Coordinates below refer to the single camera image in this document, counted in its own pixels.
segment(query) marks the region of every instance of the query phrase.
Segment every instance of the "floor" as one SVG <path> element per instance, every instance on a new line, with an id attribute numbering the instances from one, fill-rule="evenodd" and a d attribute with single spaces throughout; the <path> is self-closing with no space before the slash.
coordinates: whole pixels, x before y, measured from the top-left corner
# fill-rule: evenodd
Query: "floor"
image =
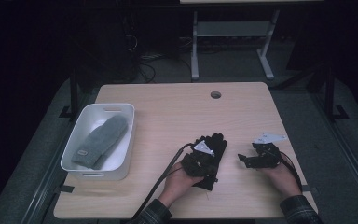
<path id="1" fill-rule="evenodd" d="M 260 81 L 273 87 L 298 74 L 298 71 L 285 69 L 293 42 L 275 41 L 270 46 L 268 59 L 276 77 L 267 80 L 255 52 L 259 41 L 243 40 L 244 45 L 224 45 L 223 48 L 220 44 L 210 46 L 205 43 L 200 50 L 200 79 L 197 82 Z M 144 55 L 145 60 L 157 53 Z M 162 57 L 149 61 L 141 66 L 143 74 L 133 83 L 192 82 L 189 62 L 188 51 L 180 54 L 179 59 Z M 153 71 L 155 77 L 150 80 Z M 350 118 L 330 122 L 320 106 L 324 101 L 324 90 L 308 93 L 309 79 L 305 77 L 284 90 L 271 90 L 272 97 L 322 220 L 325 223 L 358 223 L 358 177 L 352 168 L 357 163 L 349 160 L 353 156 L 358 161 L 358 105 L 349 89 L 337 80 L 335 105 L 342 105 Z M 80 109 L 95 101 L 98 90 L 79 92 Z M 64 220 L 53 215 L 59 197 L 58 187 L 66 177 L 60 167 L 60 158 L 76 122 L 60 118 L 62 109 L 70 105 L 70 100 L 67 80 L 56 93 L 0 196 L 0 223 L 119 223 L 110 219 Z M 256 223 L 285 221 L 263 219 Z"/>

